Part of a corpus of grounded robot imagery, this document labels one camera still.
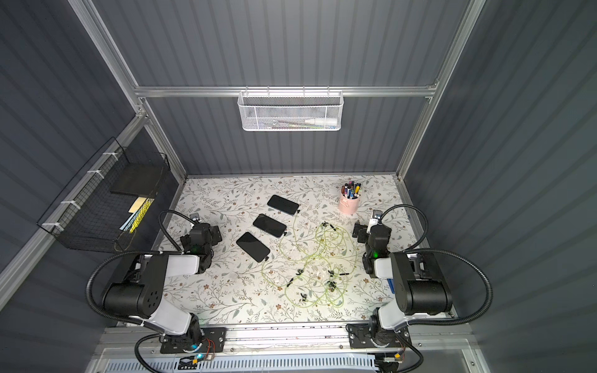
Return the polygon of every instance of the pink pen holder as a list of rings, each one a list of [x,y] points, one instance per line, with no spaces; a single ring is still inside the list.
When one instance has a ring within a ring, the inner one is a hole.
[[[352,215],[356,212],[357,207],[361,201],[361,197],[355,199],[348,199],[340,193],[340,202],[338,203],[338,209],[342,214]]]

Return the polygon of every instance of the smartphone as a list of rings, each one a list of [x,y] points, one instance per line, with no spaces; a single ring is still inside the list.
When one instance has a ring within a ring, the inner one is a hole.
[[[282,224],[278,220],[274,220],[264,214],[259,214],[255,221],[253,221],[253,225],[277,238],[282,237],[286,231],[286,224]]]
[[[261,241],[256,239],[255,236],[249,232],[246,232],[238,240],[236,240],[236,244],[258,263],[261,263],[269,255],[269,249],[267,246],[263,245]]]
[[[286,212],[288,215],[296,214],[297,210],[299,209],[299,204],[289,199],[282,198],[278,195],[273,195],[267,202],[267,205],[276,210]]]

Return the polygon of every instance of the floral table surface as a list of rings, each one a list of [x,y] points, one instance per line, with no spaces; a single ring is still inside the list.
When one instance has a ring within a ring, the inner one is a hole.
[[[349,180],[362,183],[361,203],[356,214],[344,215],[338,211],[339,188]],[[300,204],[300,212],[290,216],[269,208],[274,194]],[[350,234],[357,220],[368,222],[374,208],[400,203],[391,175],[189,179],[176,210],[197,212],[218,225],[223,241],[205,273],[167,278],[164,296],[203,324],[368,319],[393,294],[386,280],[365,273],[365,245]],[[254,227],[259,214],[286,224],[287,235],[278,239]],[[393,210],[384,224],[392,228],[392,251],[415,242],[404,209]],[[168,226],[176,241],[189,229],[178,216]],[[270,248],[267,261],[257,263],[238,247],[245,232]],[[166,239],[161,248],[173,249]]]

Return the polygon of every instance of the enclosure wall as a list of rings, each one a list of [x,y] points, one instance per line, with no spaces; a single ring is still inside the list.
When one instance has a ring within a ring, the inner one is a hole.
[[[141,86],[433,85],[466,0],[96,1]],[[395,171],[425,98],[347,98],[335,133],[243,131],[231,98],[149,98],[188,174]]]
[[[247,132],[235,98],[150,98],[189,174],[395,171],[424,97],[351,97],[342,129]]]
[[[493,373],[583,371],[597,316],[597,3],[490,1],[406,176],[432,247],[481,266]],[[446,262],[460,315],[481,281]]]
[[[3,269],[134,112],[66,0],[1,1],[0,61]]]
[[[134,112],[66,0],[0,1],[0,61],[3,269]],[[85,369],[107,321],[86,305],[84,287],[105,256],[59,243],[48,250],[0,312],[2,372]]]

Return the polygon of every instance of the yellow sticky note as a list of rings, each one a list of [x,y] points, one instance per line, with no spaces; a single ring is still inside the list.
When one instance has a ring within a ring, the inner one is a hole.
[[[145,197],[137,198],[137,200],[133,203],[131,208],[128,209],[128,212],[130,212],[131,214],[134,214],[135,212],[137,212],[137,210],[143,205],[143,203],[145,202],[146,199],[147,198],[145,198]]]

